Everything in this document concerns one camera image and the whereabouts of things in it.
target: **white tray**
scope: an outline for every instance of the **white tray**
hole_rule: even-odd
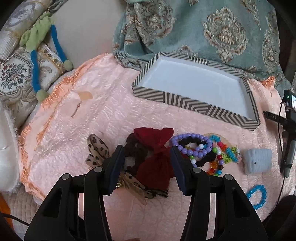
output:
[[[246,78],[205,59],[160,52],[134,81],[135,96],[175,105],[249,130],[260,124]]]

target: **teal fabric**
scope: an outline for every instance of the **teal fabric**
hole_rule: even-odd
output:
[[[291,87],[279,66],[279,34],[267,0],[126,0],[113,39],[124,67],[140,70],[155,53],[177,52],[220,62],[249,78],[276,77]]]

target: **white fluffy fabric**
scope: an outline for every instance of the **white fluffy fabric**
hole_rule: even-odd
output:
[[[0,191],[11,192],[19,183],[18,145],[10,112],[0,102]]]

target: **red bow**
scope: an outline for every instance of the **red bow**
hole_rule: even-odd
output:
[[[170,147],[164,144],[172,137],[173,128],[162,130],[153,128],[134,129],[137,140],[154,151],[138,168],[137,180],[149,189],[167,190],[174,171],[170,163]]]

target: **green plush foot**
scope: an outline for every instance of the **green plush foot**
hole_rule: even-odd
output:
[[[73,64],[69,59],[66,59],[64,62],[64,68],[66,71],[71,71],[73,69]]]
[[[49,94],[45,90],[38,90],[36,93],[36,98],[39,102],[44,101],[48,96]]]

